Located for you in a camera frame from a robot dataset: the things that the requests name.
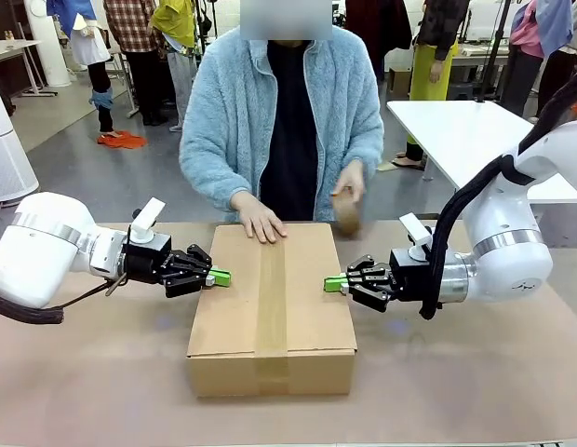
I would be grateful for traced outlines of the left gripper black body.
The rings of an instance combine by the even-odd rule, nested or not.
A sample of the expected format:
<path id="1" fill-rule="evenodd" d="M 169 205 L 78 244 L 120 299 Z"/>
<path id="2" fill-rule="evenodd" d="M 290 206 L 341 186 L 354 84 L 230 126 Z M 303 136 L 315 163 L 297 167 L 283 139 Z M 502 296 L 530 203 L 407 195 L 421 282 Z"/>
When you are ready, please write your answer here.
<path id="1" fill-rule="evenodd" d="M 170 235 L 155 233 L 147 243 L 126 242 L 123 272 L 126 279 L 141 283 L 160 283 L 161 266 L 172 250 Z"/>

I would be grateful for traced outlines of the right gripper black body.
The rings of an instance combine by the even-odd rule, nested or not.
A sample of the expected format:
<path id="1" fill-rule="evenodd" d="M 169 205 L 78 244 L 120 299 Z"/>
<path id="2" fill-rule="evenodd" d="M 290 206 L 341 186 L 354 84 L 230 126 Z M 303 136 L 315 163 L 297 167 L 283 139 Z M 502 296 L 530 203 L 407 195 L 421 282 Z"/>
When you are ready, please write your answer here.
<path id="1" fill-rule="evenodd" d="M 428 261 L 416 261 L 408 249 L 393 249 L 389 259 L 392 297 L 400 302 L 422 302 L 431 281 Z"/>

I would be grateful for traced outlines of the person's right hand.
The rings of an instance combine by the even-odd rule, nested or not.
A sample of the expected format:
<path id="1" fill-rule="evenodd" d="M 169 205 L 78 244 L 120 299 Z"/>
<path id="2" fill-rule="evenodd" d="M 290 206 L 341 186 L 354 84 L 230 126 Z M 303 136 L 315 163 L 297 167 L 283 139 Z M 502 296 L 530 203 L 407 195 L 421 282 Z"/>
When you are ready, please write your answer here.
<path id="1" fill-rule="evenodd" d="M 234 194 L 230 205 L 238 213 L 239 221 L 248 237 L 266 244 L 276 243 L 280 237 L 288 235 L 286 227 L 275 213 L 248 191 Z"/>

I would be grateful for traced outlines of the person's left hand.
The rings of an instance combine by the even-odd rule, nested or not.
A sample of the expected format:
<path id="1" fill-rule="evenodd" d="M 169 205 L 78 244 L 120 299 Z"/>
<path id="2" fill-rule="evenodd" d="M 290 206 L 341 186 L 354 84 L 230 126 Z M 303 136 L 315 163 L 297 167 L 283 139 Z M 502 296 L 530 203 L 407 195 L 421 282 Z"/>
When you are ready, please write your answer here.
<path id="1" fill-rule="evenodd" d="M 332 195 L 346 194 L 357 204 L 365 192 L 365 167 L 360 160 L 356 159 L 342 170 Z"/>

